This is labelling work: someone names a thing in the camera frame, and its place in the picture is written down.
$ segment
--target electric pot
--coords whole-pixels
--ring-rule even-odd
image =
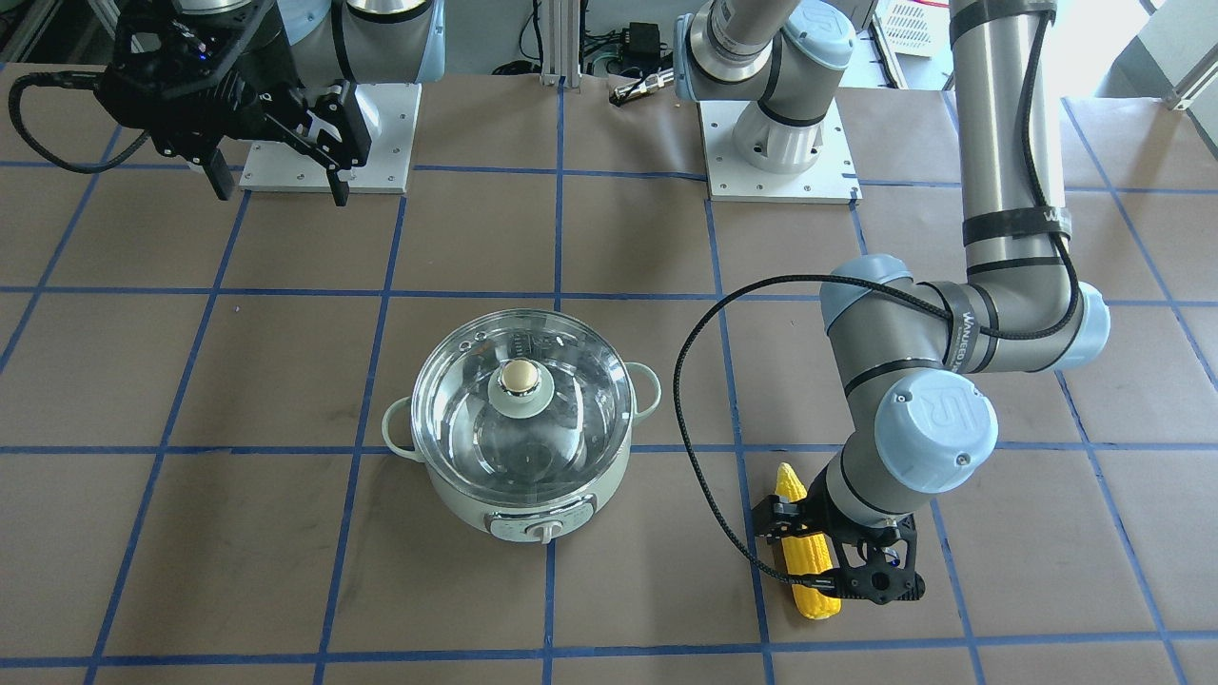
[[[654,385],[646,410],[628,372]],[[635,423],[659,403],[655,372],[624,362],[588,325],[508,310],[440,342],[414,392],[385,411],[381,436],[393,453],[426,464],[440,499],[465,523],[546,544],[604,507],[626,472]],[[408,406],[413,450],[389,434]]]

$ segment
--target pot handle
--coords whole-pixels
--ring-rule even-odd
[[[402,411],[402,407],[408,407],[408,406],[410,406],[409,395],[393,402],[392,405],[389,406],[387,410],[385,410],[385,416],[381,417],[381,438],[385,440],[385,446],[389,447],[389,450],[395,455],[423,463],[423,457],[420,457],[418,452],[415,452],[413,449],[406,450],[403,447],[398,447],[397,445],[393,444],[393,440],[391,440],[389,436],[389,423],[393,419],[397,412]]]
[[[643,421],[644,418],[652,416],[655,408],[660,406],[660,400],[664,397],[664,390],[660,388],[660,377],[655,375],[652,367],[638,362],[626,362],[626,371],[637,371],[638,373],[646,375],[647,379],[652,382],[652,386],[655,388],[655,400],[652,401],[652,406],[643,411],[635,412],[635,421]]]

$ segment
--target lid knob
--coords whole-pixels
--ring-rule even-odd
[[[541,374],[537,372],[537,364],[529,360],[512,360],[503,364],[503,371],[499,373],[499,384],[510,395],[518,397],[536,390],[540,382]]]

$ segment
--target corn cob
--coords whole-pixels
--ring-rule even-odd
[[[792,502],[808,496],[808,489],[788,463],[778,466],[778,484],[775,486],[775,492]],[[787,573],[793,575],[821,573],[833,568],[828,542],[821,533],[808,538],[783,538],[782,556],[787,561]],[[799,613],[808,618],[820,620],[842,611],[842,600],[826,597],[812,587],[792,585],[790,590],[795,595],[795,607]]]

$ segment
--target mounting plate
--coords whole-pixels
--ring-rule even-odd
[[[736,151],[732,128],[748,102],[706,100],[698,106],[711,200],[847,204],[862,199],[837,102],[825,113],[820,158],[799,174],[764,172]]]
[[[381,83],[359,85],[362,96],[374,105],[380,135],[373,138],[368,163],[339,177],[351,185],[351,193],[406,194],[406,176],[410,169],[414,124],[419,116],[418,84]],[[241,188],[263,193],[329,193],[325,169],[297,154],[284,143],[253,141]]]

